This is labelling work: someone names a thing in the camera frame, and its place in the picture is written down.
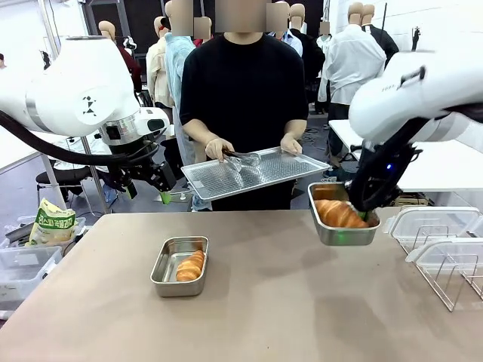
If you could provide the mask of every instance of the beige tabletop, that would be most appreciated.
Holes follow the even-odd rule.
[[[396,213],[385,209],[381,219]],[[162,299],[163,241],[210,239],[205,289]],[[327,247],[309,211],[104,216],[0,330],[0,361],[481,361],[397,242]]]

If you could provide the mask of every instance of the bread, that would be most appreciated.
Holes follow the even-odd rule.
[[[332,228],[362,229],[369,225],[345,201],[315,201],[320,220]]]
[[[200,277],[205,263],[205,255],[202,251],[196,251],[190,257],[184,259],[176,271],[177,281],[194,281]]]

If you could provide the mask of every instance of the tongs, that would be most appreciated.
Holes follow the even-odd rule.
[[[237,172],[240,172],[244,166],[258,167],[262,161],[260,155],[254,152],[240,153],[224,149],[223,154],[227,164]]]

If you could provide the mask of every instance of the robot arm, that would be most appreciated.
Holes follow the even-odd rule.
[[[365,139],[359,170],[347,187],[360,211],[387,205],[420,153],[414,142],[452,140],[471,120],[483,122],[483,64],[458,52],[398,53],[382,78],[352,100],[352,129]]]
[[[154,133],[169,118],[157,108],[141,108],[129,71],[112,41],[104,37],[68,38],[51,67],[29,74],[14,67],[0,73],[0,125],[42,153],[62,161],[106,165],[116,186],[131,178],[160,191],[176,180],[167,164],[155,164]],[[82,137],[95,130],[112,152],[83,155],[45,143],[28,130]]]

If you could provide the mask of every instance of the beige jacket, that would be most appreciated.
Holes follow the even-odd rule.
[[[153,102],[161,102],[167,107],[173,107],[174,102],[168,87],[168,77],[165,67],[166,40],[162,37],[149,47],[146,55],[146,72],[148,91]]]

